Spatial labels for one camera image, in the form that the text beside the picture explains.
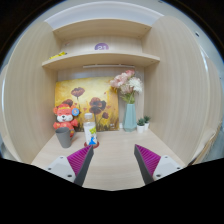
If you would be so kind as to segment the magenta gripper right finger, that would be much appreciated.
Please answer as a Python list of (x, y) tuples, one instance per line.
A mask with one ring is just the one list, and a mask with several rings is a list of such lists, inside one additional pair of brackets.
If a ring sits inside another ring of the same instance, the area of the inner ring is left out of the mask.
[(158, 154), (140, 145), (135, 145), (134, 155), (138, 162), (144, 183), (152, 183), (154, 171), (161, 157)]

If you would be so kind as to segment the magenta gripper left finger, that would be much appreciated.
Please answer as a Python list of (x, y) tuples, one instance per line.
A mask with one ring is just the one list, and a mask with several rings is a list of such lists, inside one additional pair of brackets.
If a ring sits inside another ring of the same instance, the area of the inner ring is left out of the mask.
[(67, 160), (76, 175), (74, 180), (76, 185), (83, 185), (93, 154), (93, 147), (86, 146), (67, 157)]

